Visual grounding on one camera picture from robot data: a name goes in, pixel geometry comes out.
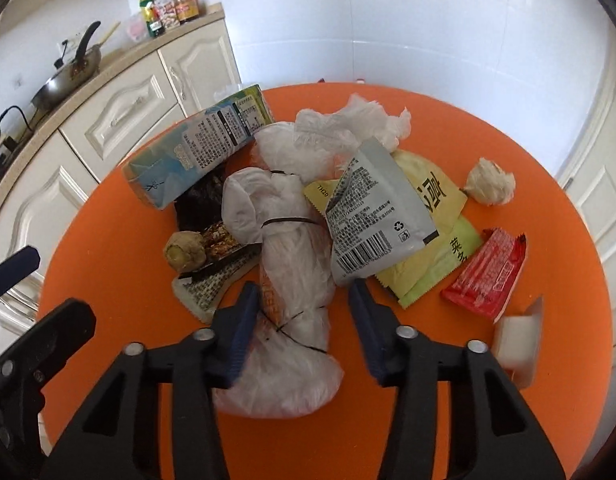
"orange table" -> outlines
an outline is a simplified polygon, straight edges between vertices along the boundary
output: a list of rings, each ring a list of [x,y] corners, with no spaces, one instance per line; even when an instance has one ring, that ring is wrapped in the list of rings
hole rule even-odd
[[[500,226],[526,233],[529,254],[512,295],[509,314],[520,314],[540,294],[546,313],[538,373],[523,391],[566,473],[571,475],[597,426],[611,369],[611,312],[595,247],[568,198],[541,166],[512,140],[448,104],[397,89],[357,84],[311,84],[267,91],[280,121],[302,108],[334,112],[357,92],[390,114],[412,113],[411,136],[402,147],[438,164],[463,184],[480,156],[497,161],[517,179],[514,200],[488,208],[469,201],[464,215],[477,229]],[[248,153],[232,170],[248,164]],[[175,273],[162,256],[175,231],[172,207],[158,211],[139,202],[120,171],[113,171],[86,202],[54,254],[41,298],[41,314],[73,296],[91,304],[94,338],[44,389],[43,415],[56,440],[101,373],[129,341],[149,348],[171,344],[200,326],[172,295]],[[375,299],[395,306],[399,320],[434,340],[464,345],[492,341],[488,320],[442,301],[439,290],[455,271],[407,311],[370,280]],[[258,280],[258,271],[246,279]],[[232,304],[241,286],[230,289]],[[345,290],[329,306],[331,353],[345,377],[335,399],[318,412],[292,420],[254,420],[219,413],[219,430],[233,480],[374,480],[392,414],[393,390],[367,373]],[[440,387],[435,478],[447,463],[447,388]],[[162,412],[169,427],[169,406]],[[165,478],[172,478],[169,430],[162,429]]]

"red snack packet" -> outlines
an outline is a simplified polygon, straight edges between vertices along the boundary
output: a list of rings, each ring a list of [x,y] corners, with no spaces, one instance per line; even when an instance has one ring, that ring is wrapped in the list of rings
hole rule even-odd
[[[526,236],[513,238],[499,228],[491,233],[459,278],[441,291],[441,296],[497,322],[508,305],[524,266]]]

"wall outlet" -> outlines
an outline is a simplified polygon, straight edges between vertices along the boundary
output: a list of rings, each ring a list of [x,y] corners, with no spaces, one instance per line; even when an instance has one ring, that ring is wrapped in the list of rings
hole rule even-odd
[[[63,41],[67,41],[68,42],[68,46],[66,48],[66,59],[68,60],[70,54],[74,54],[76,52],[76,48],[78,47],[78,43],[79,41],[81,41],[81,37],[83,37],[83,32],[77,32],[76,34],[73,34],[73,36],[70,36],[69,38],[66,38]],[[57,43],[57,48],[59,49],[59,56],[62,56],[63,54],[63,42],[59,42]]]
[[[71,36],[68,36],[67,38],[64,38],[63,41],[68,41],[68,47],[66,49],[66,55],[64,58],[64,61],[68,62],[70,59],[72,59],[72,57],[74,57],[74,54],[76,52],[76,48],[78,47],[78,44],[81,42],[81,38],[83,38],[83,35],[86,33],[86,30],[88,30],[89,24],[86,25],[86,27],[83,27],[80,31],[76,32],[75,34],[72,34]],[[59,43],[57,43],[57,48],[59,49],[59,56],[61,56],[63,54],[63,42],[59,41]]]

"yellow-green wrapper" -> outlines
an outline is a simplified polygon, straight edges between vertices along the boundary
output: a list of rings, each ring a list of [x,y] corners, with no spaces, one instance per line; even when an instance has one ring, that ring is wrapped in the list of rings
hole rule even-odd
[[[434,262],[428,267],[425,274],[417,283],[399,300],[403,308],[408,308],[427,291],[443,280],[462,262],[482,246],[480,234],[472,227],[464,216],[459,216],[451,233],[448,235],[443,248],[435,256]]]

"cabinet door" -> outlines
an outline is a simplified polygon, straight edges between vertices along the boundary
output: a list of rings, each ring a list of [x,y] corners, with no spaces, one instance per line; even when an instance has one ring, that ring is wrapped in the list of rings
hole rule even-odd
[[[0,300],[0,355],[33,324],[33,320],[13,311]]]
[[[101,182],[176,104],[175,93],[155,52],[112,79],[59,129]]]
[[[26,245],[41,265],[4,300],[37,304],[48,264],[63,233],[97,183],[68,143],[55,133],[18,178],[0,209],[0,262]]]
[[[187,117],[214,105],[214,92],[241,82],[223,20],[168,43],[159,55]]]
[[[162,118],[159,119],[159,122],[150,128],[150,131],[141,137],[140,141],[137,142],[134,147],[128,152],[129,156],[132,153],[136,152],[140,147],[142,147],[149,140],[154,139],[154,137],[158,136],[158,134],[166,131],[170,126],[179,121],[183,121],[185,119],[185,115],[181,106],[175,105],[172,109],[165,114]]]

